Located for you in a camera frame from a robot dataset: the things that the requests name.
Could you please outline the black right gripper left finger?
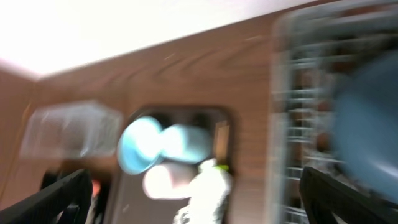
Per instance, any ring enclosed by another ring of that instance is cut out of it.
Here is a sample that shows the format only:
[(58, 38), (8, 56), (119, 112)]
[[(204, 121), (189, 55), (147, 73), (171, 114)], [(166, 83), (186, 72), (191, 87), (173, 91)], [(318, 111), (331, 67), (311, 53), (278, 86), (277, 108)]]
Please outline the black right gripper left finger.
[(89, 170), (80, 169), (36, 194), (1, 210), (1, 224), (85, 224), (93, 184)]

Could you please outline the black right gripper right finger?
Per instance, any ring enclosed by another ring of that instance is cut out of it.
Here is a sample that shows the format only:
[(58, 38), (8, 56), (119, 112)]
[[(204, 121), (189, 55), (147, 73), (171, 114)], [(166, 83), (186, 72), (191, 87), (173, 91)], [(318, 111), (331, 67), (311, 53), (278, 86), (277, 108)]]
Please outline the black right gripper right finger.
[(310, 223), (397, 224), (397, 212), (312, 167), (305, 167), (300, 195)]

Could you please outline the dark blue plate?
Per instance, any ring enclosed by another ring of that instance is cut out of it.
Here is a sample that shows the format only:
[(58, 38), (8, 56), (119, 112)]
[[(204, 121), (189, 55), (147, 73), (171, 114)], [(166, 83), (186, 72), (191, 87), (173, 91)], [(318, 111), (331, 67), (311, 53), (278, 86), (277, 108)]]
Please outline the dark blue plate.
[(397, 51), (353, 73), (335, 101), (332, 146), (344, 169), (397, 202)]

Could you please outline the light blue bowl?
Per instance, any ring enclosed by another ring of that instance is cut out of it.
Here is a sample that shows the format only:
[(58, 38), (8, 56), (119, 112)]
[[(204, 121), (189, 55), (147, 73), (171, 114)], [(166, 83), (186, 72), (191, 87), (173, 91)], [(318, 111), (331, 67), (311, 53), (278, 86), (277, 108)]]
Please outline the light blue bowl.
[(125, 173), (137, 175), (163, 161), (159, 141), (161, 131), (161, 124), (152, 116), (140, 117), (124, 130), (117, 154)]

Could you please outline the white paper wrapper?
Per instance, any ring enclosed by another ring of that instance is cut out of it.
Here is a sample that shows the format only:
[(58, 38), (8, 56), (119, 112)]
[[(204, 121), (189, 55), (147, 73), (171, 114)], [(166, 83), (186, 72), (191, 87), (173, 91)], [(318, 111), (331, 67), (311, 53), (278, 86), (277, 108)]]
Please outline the white paper wrapper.
[(178, 210), (173, 224), (222, 224), (233, 178), (227, 170), (208, 159), (189, 184), (188, 205)]

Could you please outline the pink cup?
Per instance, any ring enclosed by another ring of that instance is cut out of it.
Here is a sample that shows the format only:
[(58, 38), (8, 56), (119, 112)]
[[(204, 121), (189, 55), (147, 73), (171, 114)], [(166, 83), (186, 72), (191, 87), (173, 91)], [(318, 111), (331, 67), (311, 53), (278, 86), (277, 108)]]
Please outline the pink cup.
[(187, 164), (165, 162), (150, 168), (144, 175), (144, 193), (153, 200), (182, 200), (190, 196), (190, 182), (197, 168)]

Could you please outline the light blue cup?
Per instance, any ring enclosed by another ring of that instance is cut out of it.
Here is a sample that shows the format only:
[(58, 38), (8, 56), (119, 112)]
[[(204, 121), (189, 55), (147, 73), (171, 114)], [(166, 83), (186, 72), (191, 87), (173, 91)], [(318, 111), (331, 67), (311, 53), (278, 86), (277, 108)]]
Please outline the light blue cup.
[(160, 145), (165, 158), (196, 164), (211, 154), (213, 141), (203, 128), (174, 124), (160, 133)]

